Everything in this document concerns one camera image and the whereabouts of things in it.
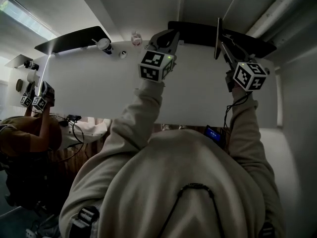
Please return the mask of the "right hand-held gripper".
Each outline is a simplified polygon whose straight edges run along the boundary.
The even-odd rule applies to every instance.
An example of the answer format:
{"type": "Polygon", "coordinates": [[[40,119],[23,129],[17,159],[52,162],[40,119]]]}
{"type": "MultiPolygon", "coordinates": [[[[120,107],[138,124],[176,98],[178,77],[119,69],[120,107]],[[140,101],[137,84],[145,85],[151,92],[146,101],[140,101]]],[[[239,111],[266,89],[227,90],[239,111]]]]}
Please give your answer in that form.
{"type": "Polygon", "coordinates": [[[254,58],[241,49],[231,38],[231,35],[222,35],[220,50],[225,62],[230,66],[225,78],[229,92],[232,92],[235,83],[246,92],[261,89],[268,77],[268,70],[265,70],[260,63],[257,63],[254,58]],[[238,55],[242,55],[242,58],[233,54],[237,52],[238,55]]]}

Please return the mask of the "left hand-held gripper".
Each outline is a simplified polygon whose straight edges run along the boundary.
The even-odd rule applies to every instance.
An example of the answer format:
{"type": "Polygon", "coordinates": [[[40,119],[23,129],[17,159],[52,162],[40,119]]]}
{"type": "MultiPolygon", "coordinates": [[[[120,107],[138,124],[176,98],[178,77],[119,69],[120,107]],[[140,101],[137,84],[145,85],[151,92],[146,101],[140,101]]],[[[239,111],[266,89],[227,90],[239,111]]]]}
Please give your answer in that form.
{"type": "Polygon", "coordinates": [[[173,29],[167,33],[168,45],[166,50],[160,48],[158,39],[164,35],[161,31],[151,37],[145,50],[141,52],[138,63],[138,73],[141,79],[156,83],[165,80],[176,65],[176,50],[180,32],[173,29]]]}

